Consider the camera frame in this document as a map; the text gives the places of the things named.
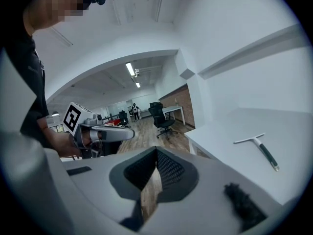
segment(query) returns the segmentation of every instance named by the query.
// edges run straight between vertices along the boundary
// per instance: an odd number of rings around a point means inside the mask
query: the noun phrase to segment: desk
[[[169,106],[169,107],[166,107],[166,108],[163,108],[163,109],[162,109],[163,114],[164,114],[165,117],[166,117],[165,113],[171,114],[171,112],[177,111],[177,110],[180,110],[180,112],[181,112],[181,117],[182,117],[182,122],[183,122],[183,124],[186,124],[186,123],[185,123],[184,112],[183,112],[181,106]]]
[[[138,116],[139,116],[139,119],[141,120],[141,118],[151,116],[151,114],[150,114],[149,110],[143,110],[143,111],[138,112]]]
[[[108,125],[108,124],[110,124],[110,123],[113,123],[113,124],[116,126],[116,125],[118,125],[120,122],[121,122],[120,119],[115,119],[115,120],[111,120],[111,121],[109,121],[109,122],[105,122],[104,124],[105,124],[105,125]]]
[[[104,125],[105,125],[105,126],[115,126],[113,122],[112,122],[112,123],[107,122],[107,123],[105,123]]]
[[[252,142],[234,141],[266,134],[260,141],[277,161],[276,172]],[[238,171],[278,203],[299,196],[312,174],[313,120],[309,113],[239,108],[225,118],[185,133],[196,148]]]

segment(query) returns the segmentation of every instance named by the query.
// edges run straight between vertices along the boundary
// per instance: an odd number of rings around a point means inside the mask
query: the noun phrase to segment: man
[[[22,124],[21,133],[37,139],[45,148],[55,149],[60,157],[80,156],[80,151],[69,133],[55,133],[48,128],[45,118],[49,115],[45,102],[45,69],[35,51],[32,35],[38,29],[63,21],[71,12],[82,8],[82,4],[83,0],[32,0],[11,22],[14,31],[4,45],[13,65],[37,96]],[[84,143],[90,143],[88,133]]]
[[[139,120],[138,110],[141,111],[141,109],[138,106],[136,106],[136,104],[134,103],[132,106],[132,110],[135,116],[135,121],[137,121],[137,119]]]

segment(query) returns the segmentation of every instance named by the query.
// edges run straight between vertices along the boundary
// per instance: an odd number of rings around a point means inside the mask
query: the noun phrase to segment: black office chair
[[[150,103],[150,107],[151,107],[151,108],[156,107],[156,106],[160,106],[161,108],[163,108],[163,104],[161,104],[160,102],[153,102],[153,103]]]
[[[127,118],[127,113],[125,111],[119,112],[118,117],[121,120],[121,123],[119,124],[119,126],[130,128],[130,126],[127,125],[128,124],[128,118]]]
[[[164,129],[164,130],[161,129],[161,133],[156,136],[157,138],[159,138],[159,136],[164,133],[166,134],[166,137],[168,137],[167,136],[168,132],[178,133],[177,131],[173,131],[171,128],[169,128],[171,125],[175,123],[175,120],[174,119],[167,120],[163,114],[162,107],[160,105],[149,108],[149,112],[153,116],[153,119],[155,121],[154,125],[156,126],[156,128]]]

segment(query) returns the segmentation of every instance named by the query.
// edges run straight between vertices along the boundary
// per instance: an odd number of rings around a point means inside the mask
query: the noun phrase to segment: white wall
[[[209,78],[215,118],[237,107],[313,113],[311,54],[295,48]]]
[[[195,73],[297,23],[282,0],[184,0],[174,21]],[[211,115],[207,123],[237,107],[312,112],[312,49],[289,43],[289,49],[269,47],[272,53],[220,74],[188,79],[189,90],[198,85],[201,93],[193,108]]]
[[[121,111],[124,111],[127,113],[127,118],[130,118],[126,101],[109,105],[106,108],[108,110],[108,113],[112,114],[113,116],[119,114],[119,112]]]
[[[157,94],[141,96],[133,99],[133,103],[135,103],[142,111],[148,110],[150,108],[150,103],[157,101]]]
[[[112,32],[104,29],[92,34],[87,42],[66,49],[52,44],[44,47],[47,33],[38,31],[34,39],[45,62],[46,100],[49,102],[71,84],[105,68],[157,56],[158,51],[164,52],[159,55],[167,55],[167,51],[174,54],[179,44],[173,29],[172,23],[129,23],[114,27]]]
[[[147,96],[147,95],[150,95],[151,99],[155,99],[157,97],[154,87],[146,87],[146,88],[141,87],[141,88],[136,88],[133,91],[127,90],[127,92],[125,90],[112,92],[109,94],[102,95],[101,98],[94,98],[93,99],[94,101],[99,102],[99,106],[91,111],[96,112],[97,110],[99,110],[99,108],[103,108],[105,106],[113,105],[113,104],[128,101],[128,100],[132,100],[134,103],[136,103],[135,100],[137,98],[140,98],[142,96]]]
[[[107,108],[106,107],[98,107],[92,110],[92,112],[97,113],[97,114],[101,114],[102,118],[108,117],[109,114],[107,112]]]
[[[157,98],[160,99],[186,83],[186,79],[178,74],[174,57],[169,56],[164,62],[160,78],[155,83]]]
[[[174,20],[198,71],[296,23],[283,0],[184,0]]]
[[[132,107],[133,106],[133,101],[132,100],[128,100],[126,101],[127,107]]]

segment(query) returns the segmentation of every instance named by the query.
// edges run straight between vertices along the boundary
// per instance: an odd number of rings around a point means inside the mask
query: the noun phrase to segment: handheld device
[[[118,126],[105,126],[100,114],[74,102],[69,104],[63,123],[72,134],[75,145],[81,150],[82,158],[100,157],[103,142],[117,142],[134,137],[134,130]],[[90,134],[91,144],[88,146],[83,142],[84,132]]]

